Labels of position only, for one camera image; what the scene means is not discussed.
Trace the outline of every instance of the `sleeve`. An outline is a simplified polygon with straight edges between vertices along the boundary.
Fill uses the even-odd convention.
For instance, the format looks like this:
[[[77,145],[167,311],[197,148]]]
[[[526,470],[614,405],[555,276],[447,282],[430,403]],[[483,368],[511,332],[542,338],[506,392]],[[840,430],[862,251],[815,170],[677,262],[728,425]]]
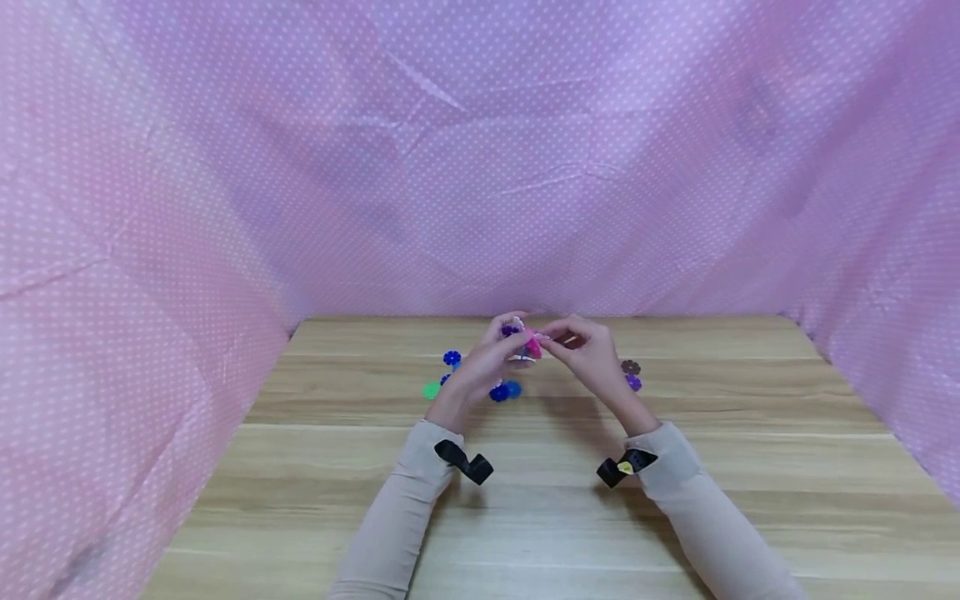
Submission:
[[[806,598],[783,560],[704,472],[673,423],[665,421],[625,445],[657,455],[639,473],[643,490],[670,520],[687,559],[717,600]]]
[[[430,514],[455,470],[434,451],[440,440],[464,444],[429,421],[414,426],[340,563],[330,600],[406,597]]]

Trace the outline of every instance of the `black wrist strap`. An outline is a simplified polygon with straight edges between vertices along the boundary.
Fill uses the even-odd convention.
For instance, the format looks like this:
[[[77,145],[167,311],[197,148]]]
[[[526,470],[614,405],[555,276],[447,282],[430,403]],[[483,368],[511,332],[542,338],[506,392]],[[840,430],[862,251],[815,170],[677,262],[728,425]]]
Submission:
[[[608,488],[612,489],[616,487],[616,484],[623,481],[623,478],[627,475],[636,475],[643,469],[653,465],[656,461],[656,454],[651,454],[646,450],[631,448],[624,452],[618,461],[610,458],[604,461],[600,467],[597,468],[597,475],[600,476],[600,479],[603,479],[603,482],[607,484]]]
[[[437,456],[458,468],[467,479],[478,486],[482,486],[493,473],[493,465],[487,462],[483,454],[477,454],[472,461],[468,461],[467,454],[450,440],[440,440],[433,449]]]

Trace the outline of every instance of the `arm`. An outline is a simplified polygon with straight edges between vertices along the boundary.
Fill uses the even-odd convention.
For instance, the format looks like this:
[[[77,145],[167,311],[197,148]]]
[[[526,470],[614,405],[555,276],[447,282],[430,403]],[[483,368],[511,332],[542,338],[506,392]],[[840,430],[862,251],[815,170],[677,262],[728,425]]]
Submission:
[[[704,472],[673,423],[628,438],[625,445],[657,455],[639,473],[643,490],[670,519],[684,554],[718,600],[806,598],[786,564]]]
[[[441,440],[464,446],[460,434],[470,407],[496,384],[506,358],[530,340],[532,333],[500,339],[500,327],[514,315],[526,313],[507,313],[491,321],[461,367],[447,379],[426,416],[410,432],[394,470],[367,510],[340,564],[327,596],[330,600],[406,597],[430,514],[455,470],[437,456],[434,446]]]
[[[638,475],[670,519],[684,554],[718,600],[806,598],[786,565],[717,487],[673,423],[661,423],[624,381],[606,327],[570,316],[544,328],[540,343],[563,361],[627,432],[626,446],[657,455]]]
[[[434,452],[440,440],[464,443],[435,423],[414,426],[340,564],[330,600],[406,597],[430,514],[455,470]]]

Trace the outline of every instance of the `wooden table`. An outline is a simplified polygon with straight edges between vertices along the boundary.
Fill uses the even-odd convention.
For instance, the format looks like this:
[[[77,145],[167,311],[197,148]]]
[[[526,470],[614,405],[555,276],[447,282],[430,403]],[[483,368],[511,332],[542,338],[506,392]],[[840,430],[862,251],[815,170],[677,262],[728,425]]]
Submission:
[[[643,396],[813,598],[960,598],[960,515],[792,323],[774,317],[607,322]],[[426,410],[420,391],[466,352],[466,319],[304,323],[144,598],[322,598],[360,519]],[[484,403],[410,597],[709,597],[665,518],[594,474],[622,432],[557,361],[523,397]]]

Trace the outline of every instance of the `polka dot cloth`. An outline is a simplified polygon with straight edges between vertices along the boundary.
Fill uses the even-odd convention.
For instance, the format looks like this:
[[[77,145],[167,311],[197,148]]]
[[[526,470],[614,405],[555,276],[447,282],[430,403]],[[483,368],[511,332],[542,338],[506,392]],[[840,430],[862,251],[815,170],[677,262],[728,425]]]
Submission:
[[[315,313],[781,313],[960,502],[958,16],[3,3],[0,597],[136,597]]]

